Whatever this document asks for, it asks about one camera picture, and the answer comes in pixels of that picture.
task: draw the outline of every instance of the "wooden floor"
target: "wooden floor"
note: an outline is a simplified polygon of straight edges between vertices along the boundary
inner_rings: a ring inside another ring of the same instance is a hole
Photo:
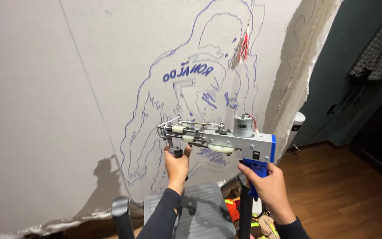
[[[279,168],[294,213],[313,239],[382,239],[382,176],[348,149],[287,153]]]

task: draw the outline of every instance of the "left hand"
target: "left hand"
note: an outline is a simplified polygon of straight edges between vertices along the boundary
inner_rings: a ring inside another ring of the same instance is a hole
[[[169,184],[167,187],[171,188],[179,195],[182,194],[185,179],[188,175],[190,154],[191,147],[189,145],[187,145],[184,150],[184,154],[179,159],[175,159],[175,157],[170,153],[169,145],[166,145],[164,148],[166,170],[169,177]]]

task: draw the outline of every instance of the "blue outline drawing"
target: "blue outline drawing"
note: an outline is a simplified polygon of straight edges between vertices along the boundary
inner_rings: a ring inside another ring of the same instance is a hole
[[[258,86],[257,55],[252,47],[265,14],[265,6],[254,1],[211,1],[196,16],[188,41],[152,63],[148,78],[138,89],[135,110],[120,144],[121,170],[128,186],[134,186],[144,176],[151,178],[152,185],[142,190],[155,193],[167,184],[162,156],[165,143],[155,132],[157,123],[178,114],[187,120],[219,122],[225,115],[253,113]],[[228,68],[249,19],[248,60],[235,69]],[[227,165],[222,155],[201,150],[199,153],[195,158],[201,160],[193,160],[190,177],[200,168],[222,172]],[[151,170],[147,170],[147,160],[154,160]]]

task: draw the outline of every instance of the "power switch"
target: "power switch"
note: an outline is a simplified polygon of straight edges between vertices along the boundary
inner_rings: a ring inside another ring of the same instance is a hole
[[[253,151],[253,159],[254,160],[259,160],[260,157],[260,152],[258,151]]]

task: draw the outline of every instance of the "red wire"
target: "red wire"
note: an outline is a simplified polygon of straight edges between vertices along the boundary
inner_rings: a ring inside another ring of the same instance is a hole
[[[246,115],[250,116],[253,118],[253,121],[254,121],[254,128],[257,129],[257,123],[256,123],[256,119],[254,118],[254,116],[252,116],[251,114],[247,114]]]

